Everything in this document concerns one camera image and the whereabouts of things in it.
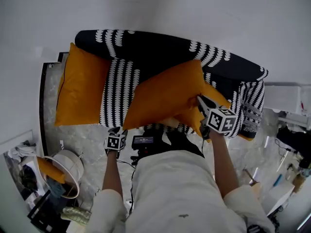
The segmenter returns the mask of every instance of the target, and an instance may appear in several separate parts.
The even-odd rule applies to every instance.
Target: orange cushion
[[[208,83],[205,83],[201,94],[217,102],[219,106],[229,108],[231,105],[231,103],[226,100],[219,91],[217,91],[213,86]],[[176,115],[175,118],[179,122],[191,127],[199,136],[201,136],[200,122],[204,119],[204,116],[200,113],[197,106],[182,114]]]
[[[204,90],[201,61],[171,67],[139,84],[123,129],[133,129],[187,112]]]
[[[70,44],[58,88],[55,126],[99,123],[110,61]]]

